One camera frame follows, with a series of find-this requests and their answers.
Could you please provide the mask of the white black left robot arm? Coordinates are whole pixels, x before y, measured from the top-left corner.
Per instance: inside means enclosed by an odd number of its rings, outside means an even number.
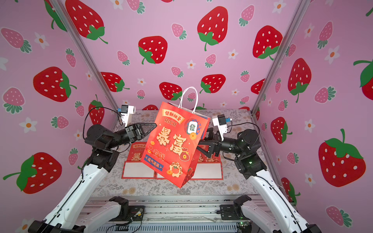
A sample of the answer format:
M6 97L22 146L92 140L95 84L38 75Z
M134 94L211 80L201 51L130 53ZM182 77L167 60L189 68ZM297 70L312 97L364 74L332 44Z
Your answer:
M128 200L119 196L111 198L103 207L86 217L79 215L93 191L116 164L120 154L116 148L141 141L156 127L155 123L136 123L113 132L100 124L91 126L85 143L92 146L92 153L83 165L80 177L45 219L35 220L28 232L93 233L113 219L129 223L139 220L141 212L131 213Z

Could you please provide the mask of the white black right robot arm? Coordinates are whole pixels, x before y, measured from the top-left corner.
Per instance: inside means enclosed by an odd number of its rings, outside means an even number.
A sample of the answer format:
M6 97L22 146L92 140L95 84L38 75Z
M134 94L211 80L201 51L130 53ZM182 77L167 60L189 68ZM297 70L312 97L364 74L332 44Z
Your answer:
M238 133L237 138L228 138L214 133L213 128L209 128L207 137L199 142L197 150L208 158L223 153L236 155L233 161L239 173L257 190L271 211L271 214L266 213L258 208L249 196L242 195L236 198L233 204L233 212L237 218L252 220L265 233L321 232L316 224L309 224L281 192L257 154L260 147L256 130L247 129Z

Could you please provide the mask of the red paper gift bag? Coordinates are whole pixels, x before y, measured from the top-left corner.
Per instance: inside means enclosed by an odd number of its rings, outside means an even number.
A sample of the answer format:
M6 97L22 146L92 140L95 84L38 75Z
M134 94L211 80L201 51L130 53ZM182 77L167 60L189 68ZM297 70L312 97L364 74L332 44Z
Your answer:
M122 179L154 179L155 172L141 162L146 142L135 142L131 145L127 160L123 165Z

